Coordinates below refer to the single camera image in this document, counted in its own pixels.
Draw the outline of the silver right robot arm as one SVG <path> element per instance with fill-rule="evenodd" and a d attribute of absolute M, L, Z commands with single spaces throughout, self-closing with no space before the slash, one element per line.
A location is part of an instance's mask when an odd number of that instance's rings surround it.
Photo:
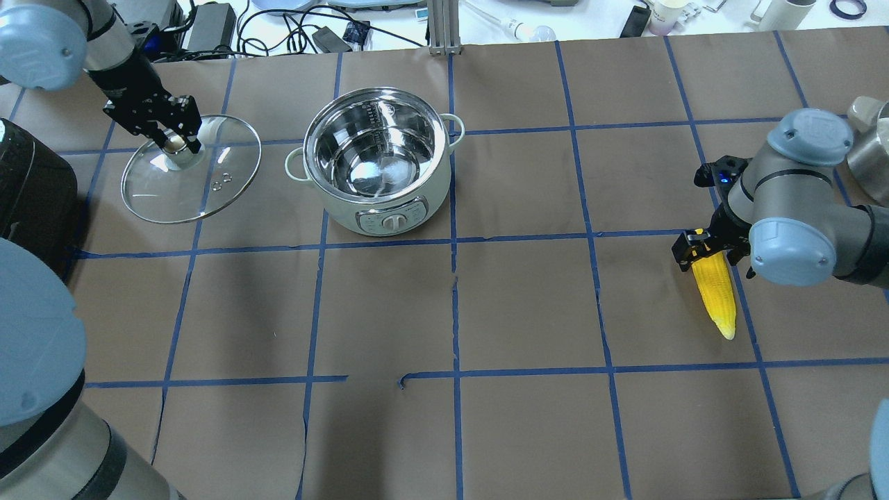
<path fill-rule="evenodd" d="M 854 99 L 846 118 L 819 108 L 788 113 L 752 158 L 705 162 L 693 181 L 714 187 L 720 205 L 702 231 L 671 247 L 680 269 L 725 252 L 750 260 L 749 275 L 790 287 L 828 278 L 887 288 L 887 205 L 846 206 L 834 197 L 838 165 L 857 167 L 887 149 L 887 103 Z"/>

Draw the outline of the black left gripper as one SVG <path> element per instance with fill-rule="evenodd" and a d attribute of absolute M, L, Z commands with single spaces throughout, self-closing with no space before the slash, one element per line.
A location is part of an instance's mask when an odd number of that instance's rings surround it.
<path fill-rule="evenodd" d="M 143 53 L 131 53 L 120 64 L 92 70 L 92 82 L 108 98 L 103 111 L 128 133 L 143 135 L 164 149 L 171 130 L 185 140 L 188 151 L 200 152 L 202 116 L 194 97 L 174 97 Z"/>

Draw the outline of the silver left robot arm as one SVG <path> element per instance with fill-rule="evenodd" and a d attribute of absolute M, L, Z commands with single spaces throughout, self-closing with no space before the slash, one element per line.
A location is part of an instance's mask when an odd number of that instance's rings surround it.
<path fill-rule="evenodd" d="M 107 1 L 3 1 L 1 73 L 21 88 L 70 88 L 85 73 L 107 97 L 104 112 L 162 151 L 200 152 L 202 116 L 174 96 Z"/>

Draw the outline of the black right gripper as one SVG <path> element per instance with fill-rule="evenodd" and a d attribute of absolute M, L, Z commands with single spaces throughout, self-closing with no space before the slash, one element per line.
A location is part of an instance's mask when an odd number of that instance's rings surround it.
<path fill-rule="evenodd" d="M 715 252 L 727 252 L 730 266 L 738 265 L 743 278 L 750 281 L 758 272 L 749 262 L 751 224 L 740 219 L 727 202 L 722 202 L 711 216 L 706 230 L 685 230 L 671 246 L 671 253 L 681 272 Z"/>

